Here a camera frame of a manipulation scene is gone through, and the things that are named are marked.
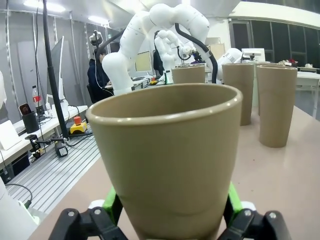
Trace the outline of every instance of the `yellow base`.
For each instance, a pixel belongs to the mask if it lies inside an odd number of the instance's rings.
[[[84,134],[86,130],[87,130],[86,122],[82,122],[79,125],[73,124],[72,127],[70,127],[71,134]]]

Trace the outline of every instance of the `beige tabletop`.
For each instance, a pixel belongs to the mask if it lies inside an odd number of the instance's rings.
[[[295,107],[286,147],[265,147],[258,137],[259,117],[253,113],[252,124],[240,129],[232,176],[240,199],[253,202],[260,213],[280,211],[293,240],[319,239],[320,123]],[[91,201],[104,199],[110,188],[108,174],[98,160],[30,239],[48,239],[63,209],[83,212]],[[125,212],[119,226],[129,240],[138,240]]]

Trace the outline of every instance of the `person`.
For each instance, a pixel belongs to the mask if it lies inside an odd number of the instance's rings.
[[[96,55],[97,49],[93,51],[93,56],[95,56],[98,60],[95,61],[95,59],[90,59],[87,75],[94,100],[95,102],[98,102],[102,99],[112,96],[112,93],[110,90],[106,91],[102,89],[102,87],[111,84],[110,79],[108,78],[101,64],[102,60],[107,55],[107,51],[103,49],[99,57]]]

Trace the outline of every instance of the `desk items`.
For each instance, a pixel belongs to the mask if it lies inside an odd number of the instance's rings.
[[[255,65],[250,63],[222,65],[224,84],[239,89],[243,95],[241,126],[251,123],[254,68]]]
[[[204,84],[206,79],[205,66],[203,64],[188,64],[172,69],[174,84]]]
[[[21,139],[10,120],[0,124],[0,147],[3,150],[10,149],[20,141]]]
[[[215,239],[236,160],[241,104],[241,92],[231,86],[171,84],[88,109],[105,168],[140,239]]]
[[[260,106],[259,141],[271,148],[286,146],[295,104],[297,69],[257,66]]]

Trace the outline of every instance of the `robotic arm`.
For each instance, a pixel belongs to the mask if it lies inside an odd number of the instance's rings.
[[[186,28],[190,35],[202,44],[205,42],[209,32],[209,21],[190,5],[179,4],[176,7],[169,7],[160,3],[154,5],[150,12],[140,11],[133,16],[122,34],[119,51],[109,53],[102,61],[103,70],[112,82],[114,95],[132,91],[134,84],[128,69],[135,63],[146,34],[155,26],[169,29],[175,23]],[[205,51],[198,45],[195,45],[195,48],[212,70],[213,64],[208,57],[205,58]]]
[[[196,48],[192,44],[183,44],[171,30],[161,30],[157,33],[154,39],[154,45],[159,52],[164,68],[164,75],[159,80],[163,81],[166,79],[167,84],[172,84],[174,82],[171,69],[175,67],[175,61],[177,60],[171,48],[171,44],[181,49],[181,52],[186,55],[190,55],[196,51]]]

